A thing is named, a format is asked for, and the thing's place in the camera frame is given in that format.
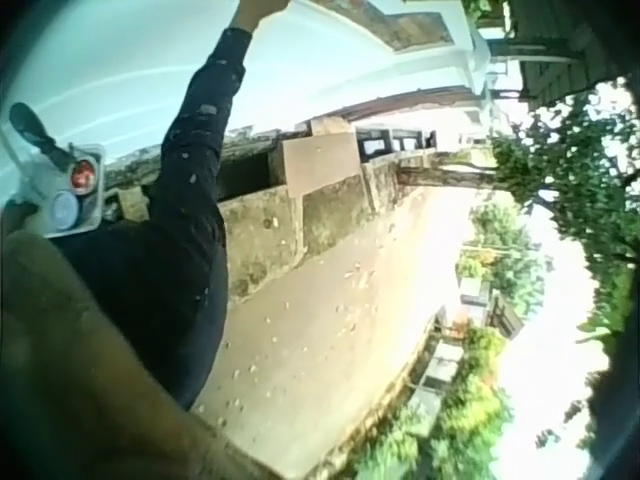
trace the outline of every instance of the white wall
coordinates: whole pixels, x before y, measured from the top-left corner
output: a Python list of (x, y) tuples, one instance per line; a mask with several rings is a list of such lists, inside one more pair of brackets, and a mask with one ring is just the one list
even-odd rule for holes
[[(386, 4), (382, 6), (391, 13), (407, 8), (400, 0), (373, 3)], [(28, 151), (6, 125), (7, 107), (23, 101), (61, 143), (100, 143), (111, 159), (159, 144), (190, 76), (212, 50), (236, 4), (71, 1), (9, 85), (0, 120), (11, 143), (21, 155)], [(477, 90), (484, 81), (485, 59), (478, 57), (478, 49), (473, 51), (460, 2), (411, 5), (412, 11), (442, 9), (456, 46), (394, 53), (343, 17), (294, 0), (286, 13), (257, 32), (229, 128), (286, 128), (418, 88), (465, 85)], [(8, 165), (3, 153), (0, 173)]]

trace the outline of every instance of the dirt road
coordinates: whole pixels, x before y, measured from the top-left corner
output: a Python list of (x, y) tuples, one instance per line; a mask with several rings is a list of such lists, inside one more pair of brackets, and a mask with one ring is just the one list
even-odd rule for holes
[(230, 312), (196, 407), (285, 478), (360, 422), (456, 288), (474, 192), (425, 189)]

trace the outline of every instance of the road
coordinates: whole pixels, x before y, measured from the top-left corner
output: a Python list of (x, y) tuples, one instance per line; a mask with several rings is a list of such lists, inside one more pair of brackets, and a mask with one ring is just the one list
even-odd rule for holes
[(283, 477), (304, 477), (455, 293), (474, 194), (424, 189), (234, 308), (196, 411)]

